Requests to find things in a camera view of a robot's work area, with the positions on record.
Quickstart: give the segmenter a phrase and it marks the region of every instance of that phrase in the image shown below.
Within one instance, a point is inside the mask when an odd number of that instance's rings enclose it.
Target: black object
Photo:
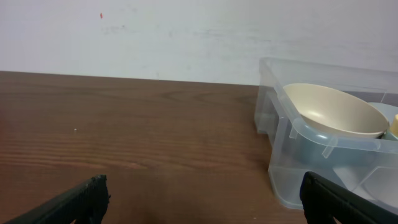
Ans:
[[[97,175],[6,224],[100,224],[109,198],[106,175]]]
[[[333,217],[343,224],[398,223],[396,214],[378,207],[314,172],[305,173],[300,199],[308,224],[336,224]]]

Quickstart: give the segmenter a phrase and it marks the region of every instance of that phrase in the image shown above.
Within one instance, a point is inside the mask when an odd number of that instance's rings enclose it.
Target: wooden table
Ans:
[[[0,72],[0,222],[96,174],[103,223],[306,223],[281,206],[256,86]]]

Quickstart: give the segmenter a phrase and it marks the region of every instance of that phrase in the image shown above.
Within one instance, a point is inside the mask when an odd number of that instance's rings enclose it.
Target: bowl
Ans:
[[[378,138],[389,127],[380,111],[348,93],[307,83],[289,84],[284,90],[304,121],[325,133]]]

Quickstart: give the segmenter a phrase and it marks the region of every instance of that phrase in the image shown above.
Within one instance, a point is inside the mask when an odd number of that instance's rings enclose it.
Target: transparent storage container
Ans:
[[[398,214],[398,142],[318,131],[307,125],[283,89],[291,83],[312,83],[398,106],[398,73],[276,58],[260,60],[259,71],[254,120],[272,146],[268,172],[280,202],[302,208],[301,182],[306,171],[314,171]]]

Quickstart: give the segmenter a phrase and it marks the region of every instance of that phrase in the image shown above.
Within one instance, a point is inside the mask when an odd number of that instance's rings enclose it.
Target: brown wooden surface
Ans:
[[[256,86],[0,72],[0,222],[106,174],[103,223],[306,223],[272,193],[256,95]]]

